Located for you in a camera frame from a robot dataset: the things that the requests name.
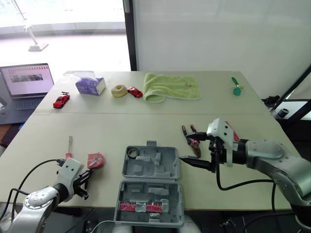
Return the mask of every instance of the red toy car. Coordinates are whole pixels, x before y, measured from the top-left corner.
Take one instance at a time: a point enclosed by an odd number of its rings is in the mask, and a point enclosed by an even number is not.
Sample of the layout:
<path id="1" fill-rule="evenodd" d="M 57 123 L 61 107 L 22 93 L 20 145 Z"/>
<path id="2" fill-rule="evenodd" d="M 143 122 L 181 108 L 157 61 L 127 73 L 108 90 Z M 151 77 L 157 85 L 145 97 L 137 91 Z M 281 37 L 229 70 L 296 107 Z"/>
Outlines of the red toy car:
<path id="1" fill-rule="evenodd" d="M 135 96 L 136 98 L 140 98 L 142 97 L 142 92 L 139 91 L 136 87 L 132 86 L 130 88 L 127 89 L 128 93 L 131 93 L 133 96 Z"/>
<path id="2" fill-rule="evenodd" d="M 62 95 L 60 95 L 55 103 L 53 103 L 53 108 L 62 108 L 64 107 L 65 103 L 70 99 L 69 92 L 62 91 Z"/>

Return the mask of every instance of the gray tool case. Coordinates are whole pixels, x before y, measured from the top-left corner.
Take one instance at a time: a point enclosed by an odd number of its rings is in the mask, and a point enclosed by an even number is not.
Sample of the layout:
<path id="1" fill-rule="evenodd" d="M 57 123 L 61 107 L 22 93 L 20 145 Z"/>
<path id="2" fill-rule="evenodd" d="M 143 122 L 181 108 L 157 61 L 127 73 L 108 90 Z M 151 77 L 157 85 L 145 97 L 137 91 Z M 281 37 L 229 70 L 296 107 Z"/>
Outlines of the gray tool case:
<path id="1" fill-rule="evenodd" d="M 126 149 L 114 222 L 117 225 L 179 228 L 184 223 L 178 154 L 174 147 Z"/>

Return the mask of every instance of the towel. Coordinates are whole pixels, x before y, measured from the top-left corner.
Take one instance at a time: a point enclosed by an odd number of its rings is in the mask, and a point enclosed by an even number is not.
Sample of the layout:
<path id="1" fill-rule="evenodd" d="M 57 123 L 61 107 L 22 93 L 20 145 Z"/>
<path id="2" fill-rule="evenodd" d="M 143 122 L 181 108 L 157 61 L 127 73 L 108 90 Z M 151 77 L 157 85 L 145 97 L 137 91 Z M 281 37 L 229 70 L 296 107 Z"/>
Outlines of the towel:
<path id="1" fill-rule="evenodd" d="M 199 83 L 192 76 L 166 76 L 148 73 L 144 80 L 144 100 L 161 103 L 166 97 L 183 100 L 201 98 Z"/>

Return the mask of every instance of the laptop keyboard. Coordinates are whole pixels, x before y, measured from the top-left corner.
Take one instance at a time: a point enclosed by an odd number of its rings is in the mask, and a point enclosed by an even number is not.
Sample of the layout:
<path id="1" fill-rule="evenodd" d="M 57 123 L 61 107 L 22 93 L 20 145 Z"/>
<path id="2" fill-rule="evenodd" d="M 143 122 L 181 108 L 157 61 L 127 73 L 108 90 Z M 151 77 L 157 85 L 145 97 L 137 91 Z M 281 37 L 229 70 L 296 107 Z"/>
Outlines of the laptop keyboard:
<path id="1" fill-rule="evenodd" d="M 23 99 L 23 100 L 13 100 L 11 106 L 7 106 L 5 110 L 24 110 L 24 109 L 35 109 L 43 99 L 39 98 L 31 98 L 31 99 Z"/>

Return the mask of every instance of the white wall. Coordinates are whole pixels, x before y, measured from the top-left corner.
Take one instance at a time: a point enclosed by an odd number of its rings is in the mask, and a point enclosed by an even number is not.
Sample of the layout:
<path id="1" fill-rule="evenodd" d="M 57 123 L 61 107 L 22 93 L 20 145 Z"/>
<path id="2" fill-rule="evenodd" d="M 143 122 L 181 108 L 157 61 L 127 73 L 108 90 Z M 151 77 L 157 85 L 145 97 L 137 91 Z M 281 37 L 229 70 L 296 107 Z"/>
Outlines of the white wall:
<path id="1" fill-rule="evenodd" d="M 240 70 L 261 98 L 311 63 L 311 0 L 134 0 L 139 70 Z"/>

